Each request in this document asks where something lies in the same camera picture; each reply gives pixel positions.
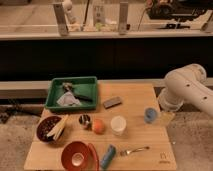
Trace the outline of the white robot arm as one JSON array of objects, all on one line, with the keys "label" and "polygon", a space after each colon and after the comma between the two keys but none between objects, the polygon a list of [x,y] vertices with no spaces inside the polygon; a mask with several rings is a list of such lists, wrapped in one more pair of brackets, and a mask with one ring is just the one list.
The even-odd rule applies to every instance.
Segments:
[{"label": "white robot arm", "polygon": [[164,77],[165,87],[158,103],[165,111],[178,111],[184,101],[213,116],[213,90],[203,85],[206,70],[199,64],[190,64],[172,70]]}]

